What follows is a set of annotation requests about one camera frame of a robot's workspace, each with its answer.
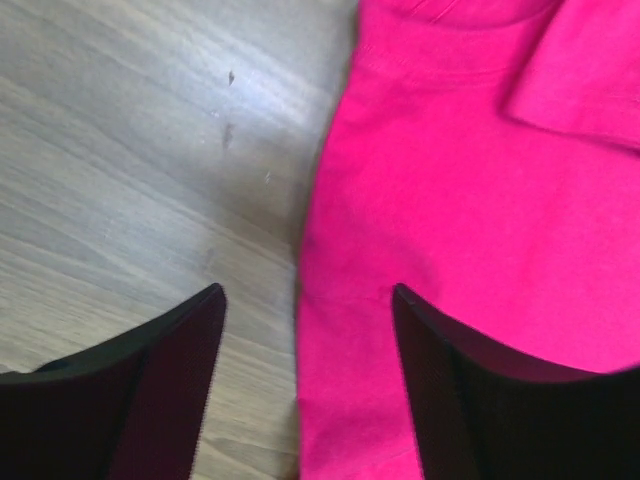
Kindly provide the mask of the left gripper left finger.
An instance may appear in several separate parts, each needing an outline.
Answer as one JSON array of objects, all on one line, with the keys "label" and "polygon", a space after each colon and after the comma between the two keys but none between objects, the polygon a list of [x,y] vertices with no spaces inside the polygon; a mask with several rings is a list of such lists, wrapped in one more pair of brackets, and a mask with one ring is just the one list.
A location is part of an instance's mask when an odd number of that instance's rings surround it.
[{"label": "left gripper left finger", "polygon": [[226,310],[212,284],[98,345],[2,374],[2,478],[190,478]]}]

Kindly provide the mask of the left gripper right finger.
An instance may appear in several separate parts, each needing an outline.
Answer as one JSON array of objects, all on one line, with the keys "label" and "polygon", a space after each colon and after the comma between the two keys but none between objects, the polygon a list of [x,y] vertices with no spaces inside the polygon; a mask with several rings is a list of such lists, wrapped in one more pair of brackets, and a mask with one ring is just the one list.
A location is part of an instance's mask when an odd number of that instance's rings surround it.
[{"label": "left gripper right finger", "polygon": [[427,479],[635,479],[639,370],[595,373],[525,354],[404,285],[393,320]]}]

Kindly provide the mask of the pink t shirt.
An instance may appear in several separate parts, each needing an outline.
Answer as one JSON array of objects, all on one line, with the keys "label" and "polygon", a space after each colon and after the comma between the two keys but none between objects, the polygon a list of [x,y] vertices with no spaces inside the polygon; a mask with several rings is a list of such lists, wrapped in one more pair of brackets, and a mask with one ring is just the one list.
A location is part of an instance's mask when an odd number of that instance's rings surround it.
[{"label": "pink t shirt", "polygon": [[417,479],[395,285],[554,362],[639,360],[639,5],[358,15],[301,248],[300,474]]}]

